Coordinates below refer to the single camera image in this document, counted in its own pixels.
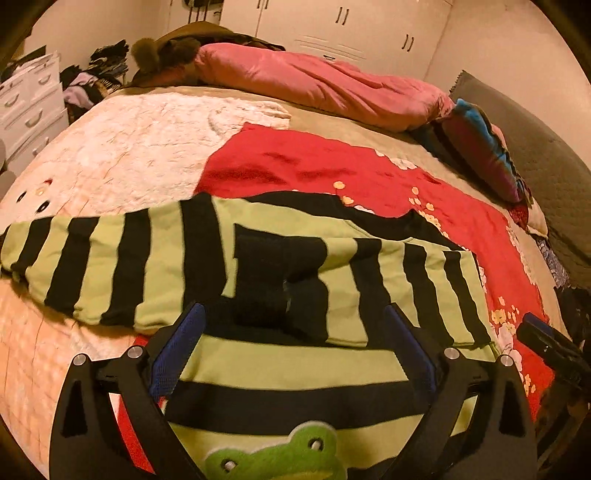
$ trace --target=black clamp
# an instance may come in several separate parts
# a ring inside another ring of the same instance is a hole
[[[388,348],[396,352],[413,383],[415,401],[426,413],[381,478],[533,480],[533,425],[511,357],[484,362],[442,348],[396,304],[385,309],[382,325]],[[54,419],[51,480],[206,480],[157,406],[159,398],[172,393],[204,328],[205,309],[194,304],[145,348],[133,346],[120,358],[103,361],[77,355]],[[109,393],[122,396],[155,475],[131,462]],[[477,397],[472,421],[461,437],[454,437],[461,441],[451,442],[470,397]]]

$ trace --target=red blanket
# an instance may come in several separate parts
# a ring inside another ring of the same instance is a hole
[[[246,197],[275,190],[338,194],[345,205],[398,217],[414,208],[443,235],[473,251],[489,318],[504,353],[521,371],[532,415],[552,374],[520,344],[515,329],[526,312],[547,320],[505,216],[407,160],[370,148],[292,130],[245,124],[208,160],[195,192]]]

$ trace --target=wardrobe door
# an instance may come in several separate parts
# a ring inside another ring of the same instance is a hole
[[[359,58],[360,68],[368,73],[396,74],[405,26],[413,17],[412,5],[407,5],[407,0],[346,1],[335,48]]]
[[[267,0],[225,0],[220,25],[233,32],[256,37],[264,2]]]
[[[397,74],[423,80],[452,6],[444,0],[409,1],[415,3],[416,10],[412,24],[404,32],[405,36],[408,34],[408,41],[400,45],[403,48]]]
[[[258,38],[309,53],[334,42],[344,0],[262,0]]]

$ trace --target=green frog applique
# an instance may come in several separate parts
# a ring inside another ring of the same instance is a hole
[[[304,423],[288,443],[246,453],[223,449],[205,460],[209,480],[346,480],[336,457],[336,433],[323,423]]]

